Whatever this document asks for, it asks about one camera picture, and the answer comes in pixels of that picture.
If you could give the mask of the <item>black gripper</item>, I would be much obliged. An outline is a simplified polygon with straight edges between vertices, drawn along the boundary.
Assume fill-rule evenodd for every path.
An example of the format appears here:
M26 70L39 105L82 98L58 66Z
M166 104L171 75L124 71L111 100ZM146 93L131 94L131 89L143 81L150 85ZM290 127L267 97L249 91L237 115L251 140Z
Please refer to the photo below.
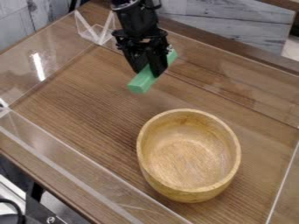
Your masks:
M139 36L132 36L124 30L112 31L116 38L116 48L126 55L126 60L138 74L150 64L154 77L158 78L168 67L168 32L160 28Z

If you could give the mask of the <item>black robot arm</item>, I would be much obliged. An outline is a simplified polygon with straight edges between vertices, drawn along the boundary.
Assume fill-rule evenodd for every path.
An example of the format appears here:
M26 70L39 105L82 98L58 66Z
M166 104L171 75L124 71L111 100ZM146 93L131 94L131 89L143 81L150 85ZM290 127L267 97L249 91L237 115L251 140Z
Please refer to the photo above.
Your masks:
M122 26L112 32L116 48L134 71L140 73L150 66L154 77L159 77L168 68L168 33L159 27L156 14L160 7L162 4L155 4L154 0L111 0L111 10Z

